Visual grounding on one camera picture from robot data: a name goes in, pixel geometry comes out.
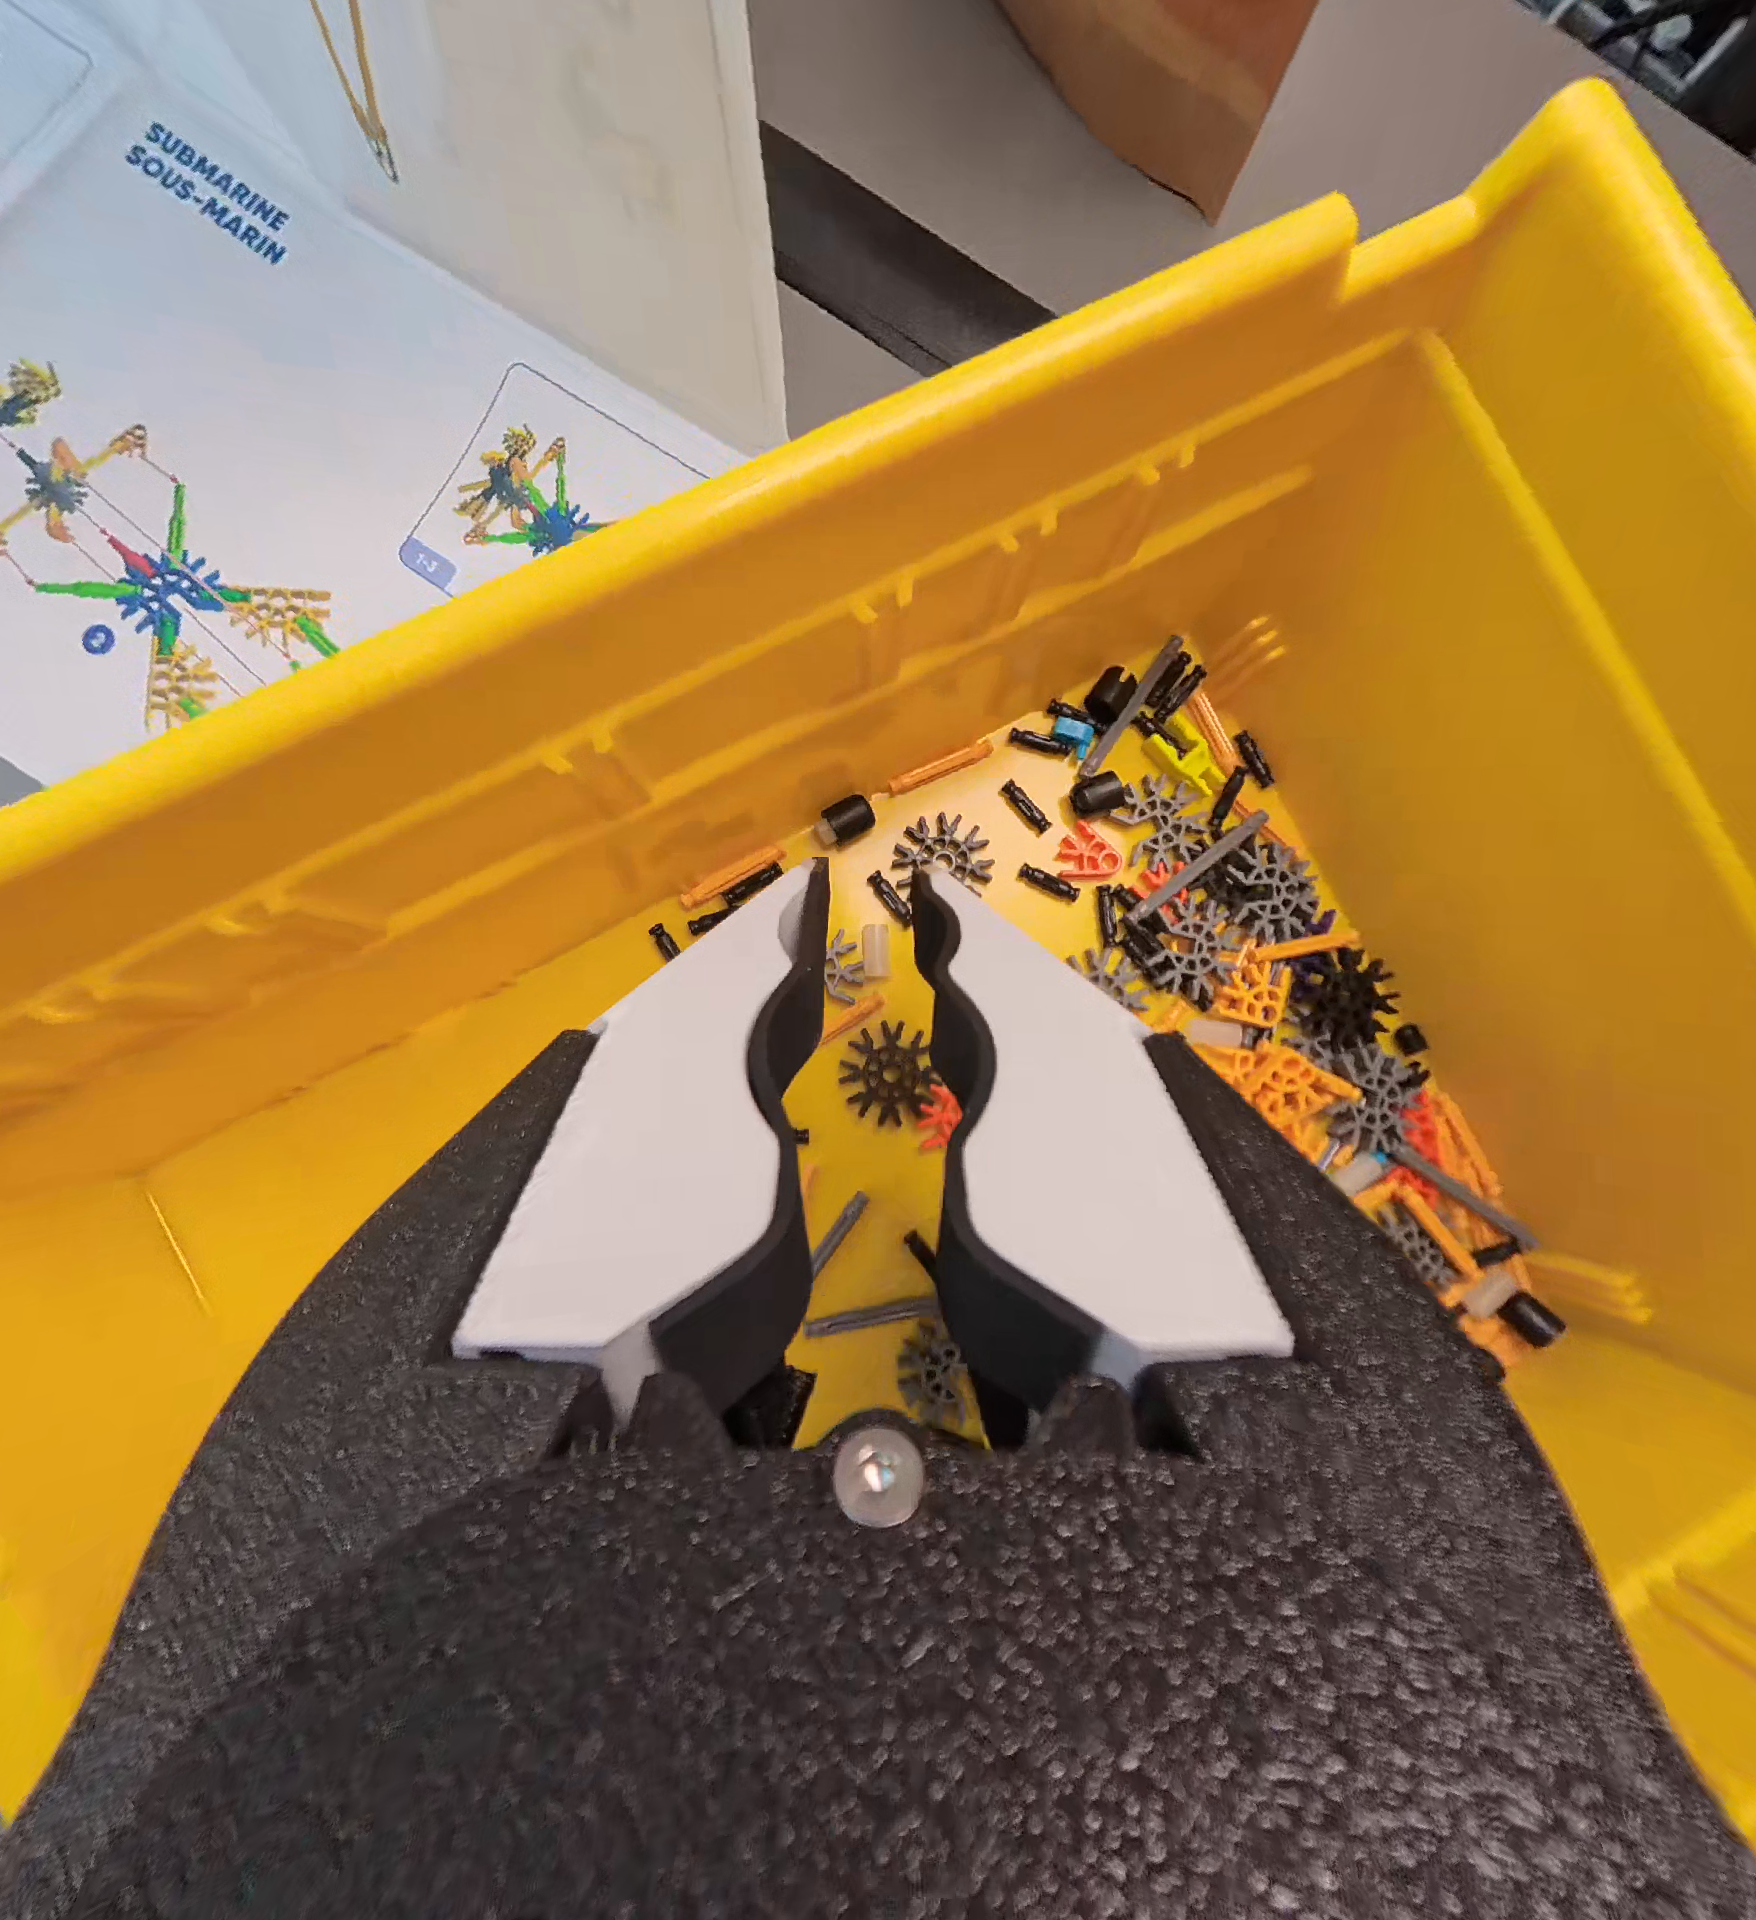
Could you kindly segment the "brown cardboard piece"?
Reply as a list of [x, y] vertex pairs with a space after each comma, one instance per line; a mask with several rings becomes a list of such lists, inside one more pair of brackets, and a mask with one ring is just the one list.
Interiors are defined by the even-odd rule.
[[1315, 2], [1003, 2], [1059, 97], [1116, 156], [1218, 223]]

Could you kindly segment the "yellow plastic bin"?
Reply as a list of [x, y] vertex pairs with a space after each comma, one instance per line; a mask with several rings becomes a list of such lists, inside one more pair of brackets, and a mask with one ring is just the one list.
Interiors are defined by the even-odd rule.
[[0, 813], [0, 1916], [1756, 1916], [1657, 1602], [1756, 324], [1601, 82]]

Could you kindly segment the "folded paper instruction sheet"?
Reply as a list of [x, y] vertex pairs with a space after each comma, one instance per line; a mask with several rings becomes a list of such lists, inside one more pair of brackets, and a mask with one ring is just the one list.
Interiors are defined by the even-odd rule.
[[746, 5], [0, 5], [0, 759], [788, 431]]

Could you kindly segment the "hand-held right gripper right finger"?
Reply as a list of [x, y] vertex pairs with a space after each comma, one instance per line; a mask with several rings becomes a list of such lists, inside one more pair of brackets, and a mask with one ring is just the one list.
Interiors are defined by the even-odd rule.
[[1218, 1083], [962, 883], [914, 880], [943, 1152], [937, 1293], [976, 1379], [1030, 1418], [1072, 1379], [1289, 1361], [1295, 1331], [1202, 1144]]

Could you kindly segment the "black and orange pieces pile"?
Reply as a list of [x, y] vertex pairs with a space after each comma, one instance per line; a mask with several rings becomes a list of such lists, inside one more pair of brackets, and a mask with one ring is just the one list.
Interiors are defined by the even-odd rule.
[[[961, 1106], [934, 1069], [931, 986], [914, 960], [914, 880], [962, 883], [1045, 950], [1180, 1042], [1228, 1089], [1228, 1121], [1282, 1144], [1285, 1173], [1312, 1201], [1342, 1194], [1337, 1222], [1367, 1222], [1394, 1278], [1472, 1344], [1503, 1382], [1506, 1361], [1562, 1335], [1528, 1285], [1526, 1238], [1464, 1121], [1427, 1087], [1419, 1032], [1392, 1028], [1392, 976], [1334, 934], [1311, 866], [1238, 802], [1244, 774], [1136, 774], [1106, 767], [1083, 802], [1068, 777], [1091, 742], [1090, 709], [1055, 704], [1051, 733], [1015, 726], [885, 780], [841, 765], [794, 787], [816, 802], [812, 840], [834, 863], [839, 921], [824, 959], [822, 1037], [841, 1051], [835, 1115], [821, 1069], [800, 1079], [800, 1203], [816, 1158], [845, 1205], [812, 1252], [794, 1337], [805, 1350], [896, 1331], [899, 1406], [934, 1429], [994, 1431], [994, 1390], [976, 1379], [937, 1293], [943, 1152]], [[1227, 1190], [1225, 1147], [1205, 1146]], [[1230, 1201], [1250, 1245], [1250, 1203]], [[1305, 1232], [1274, 1235], [1278, 1280]]]

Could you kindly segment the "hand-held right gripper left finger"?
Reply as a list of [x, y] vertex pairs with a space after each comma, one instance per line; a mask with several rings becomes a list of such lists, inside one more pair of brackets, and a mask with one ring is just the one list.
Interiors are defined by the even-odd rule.
[[824, 1019], [815, 858], [616, 1002], [453, 1335], [596, 1370], [625, 1423], [675, 1374], [726, 1416], [782, 1367], [812, 1288], [784, 1095]]

